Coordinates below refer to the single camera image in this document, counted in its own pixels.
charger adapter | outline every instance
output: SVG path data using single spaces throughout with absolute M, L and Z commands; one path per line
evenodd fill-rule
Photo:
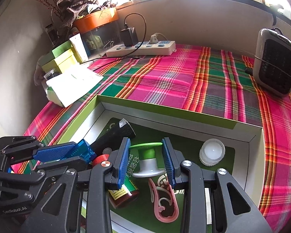
M 125 29 L 121 30 L 120 32 L 120 37 L 121 40 L 124 42 L 124 45 L 127 47 L 134 46 L 139 43 L 135 27 L 128 28 L 125 25 Z

white wall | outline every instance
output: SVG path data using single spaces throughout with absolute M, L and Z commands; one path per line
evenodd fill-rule
M 11 0 L 4 10 L 7 4 L 0 8 L 0 134 L 22 135 L 48 102 L 33 74 L 51 49 L 50 10 L 33 0 Z
M 271 14 L 233 0 L 151 0 L 120 8 L 120 25 L 132 12 L 142 14 L 147 23 L 147 38 L 160 32 L 178 44 L 209 46 L 253 57 L 258 32 L 274 28 Z M 144 23 L 138 15 L 127 18 L 136 27 L 138 38 Z M 291 26 L 277 19 L 276 27 L 291 40 Z

orange container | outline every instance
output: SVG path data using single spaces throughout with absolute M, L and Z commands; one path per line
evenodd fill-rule
M 89 14 L 79 20 L 75 20 L 72 27 L 76 27 L 81 34 L 91 31 L 106 23 L 119 19 L 116 8 L 109 8 Z

space heater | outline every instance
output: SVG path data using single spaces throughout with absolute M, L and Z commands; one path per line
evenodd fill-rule
M 291 41 L 280 33 L 260 30 L 254 66 L 246 69 L 246 73 L 252 75 L 256 83 L 284 97 L 291 91 Z

white plastic cap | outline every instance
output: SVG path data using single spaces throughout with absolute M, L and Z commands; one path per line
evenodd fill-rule
M 204 142 L 199 151 L 199 159 L 205 166 L 214 166 L 221 161 L 225 155 L 224 144 L 216 138 Z

